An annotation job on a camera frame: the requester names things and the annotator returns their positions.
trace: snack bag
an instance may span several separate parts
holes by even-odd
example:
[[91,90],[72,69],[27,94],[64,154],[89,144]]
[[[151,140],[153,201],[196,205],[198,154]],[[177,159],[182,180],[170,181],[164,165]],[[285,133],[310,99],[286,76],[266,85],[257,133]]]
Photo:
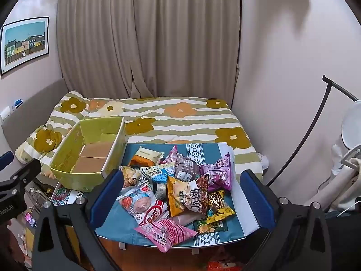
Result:
[[175,217],[170,217],[169,219],[173,220],[175,223],[181,226],[186,226],[195,220],[202,220],[204,218],[205,216],[202,215],[201,213],[196,213],[193,211],[189,211],[188,209],[185,209],[183,213]]
[[156,183],[156,198],[163,200],[167,197],[167,177],[174,176],[174,162],[159,164],[151,167],[141,167],[140,171],[145,177]]
[[133,215],[139,225],[168,216],[167,204],[157,200],[149,182],[141,184],[117,198],[119,204]]
[[209,209],[207,212],[207,224],[223,220],[224,218],[235,214],[230,206],[224,201],[224,190],[221,189],[215,193],[208,194]]
[[167,184],[157,184],[156,198],[164,200],[167,197]]
[[131,165],[138,167],[155,166],[159,164],[160,160],[163,158],[163,155],[164,153],[149,150],[140,146],[137,152],[130,160],[128,166]]
[[160,219],[147,225],[138,226],[135,230],[145,235],[161,252],[167,252],[172,246],[197,234],[170,219]]
[[208,262],[207,271],[241,271],[242,267],[235,263]]
[[227,231],[228,226],[225,220],[216,221],[210,224],[207,224],[205,219],[196,220],[193,222],[193,227],[200,234],[210,233],[210,232],[219,232],[219,231]]
[[174,217],[189,210],[206,214],[208,205],[208,176],[202,176],[197,181],[183,182],[168,176],[167,195],[169,215]]
[[141,167],[140,171],[157,184],[166,184],[168,176],[174,176],[174,162],[160,164],[151,167]]
[[160,161],[161,164],[166,164],[170,162],[175,162],[175,166],[178,164],[178,149],[177,145],[175,145],[169,152],[168,156],[165,157],[163,161]]
[[200,177],[200,169],[198,164],[181,155],[178,154],[178,166],[176,168],[175,178],[181,181],[190,182]]
[[231,157],[228,153],[224,158],[220,158],[215,164],[203,165],[201,174],[209,174],[208,191],[212,192],[220,187],[227,190],[232,189],[231,184]]
[[119,169],[122,171],[124,176],[124,184],[120,194],[125,194],[130,189],[148,181],[148,179],[140,173],[138,168],[119,166]]

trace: dark blue gripper pad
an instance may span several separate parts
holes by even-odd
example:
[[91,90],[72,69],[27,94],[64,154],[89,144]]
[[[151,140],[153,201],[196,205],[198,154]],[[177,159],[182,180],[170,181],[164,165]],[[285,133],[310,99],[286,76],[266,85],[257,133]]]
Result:
[[119,196],[124,183],[123,173],[120,170],[113,169],[104,182],[107,182],[107,185],[100,192],[90,211],[89,221],[93,229],[103,225],[111,207]]
[[11,151],[7,151],[0,157],[0,171],[14,161],[14,154]]
[[260,227],[272,231],[275,226],[274,209],[247,171],[242,172],[239,183]]

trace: headboard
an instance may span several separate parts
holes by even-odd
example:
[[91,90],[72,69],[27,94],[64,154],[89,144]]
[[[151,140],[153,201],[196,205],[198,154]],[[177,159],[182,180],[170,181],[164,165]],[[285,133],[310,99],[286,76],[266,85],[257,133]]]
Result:
[[35,129],[48,121],[55,105],[68,91],[62,78],[24,101],[5,118],[1,127],[13,152]]

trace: wooden floor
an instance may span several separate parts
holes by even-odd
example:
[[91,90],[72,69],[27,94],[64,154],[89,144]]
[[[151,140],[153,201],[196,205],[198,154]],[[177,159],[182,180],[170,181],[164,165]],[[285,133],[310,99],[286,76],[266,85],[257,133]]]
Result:
[[126,245],[126,250],[120,250],[114,241],[100,239],[108,253],[123,271],[199,271],[205,266],[218,249],[200,249],[198,255],[192,255],[192,250],[169,250],[162,253],[158,249]]

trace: framed picture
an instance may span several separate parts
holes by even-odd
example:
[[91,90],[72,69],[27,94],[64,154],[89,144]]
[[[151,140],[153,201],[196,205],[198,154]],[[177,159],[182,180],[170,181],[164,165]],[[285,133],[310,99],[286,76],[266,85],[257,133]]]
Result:
[[34,58],[49,54],[49,17],[37,17],[3,25],[0,35],[0,75]]

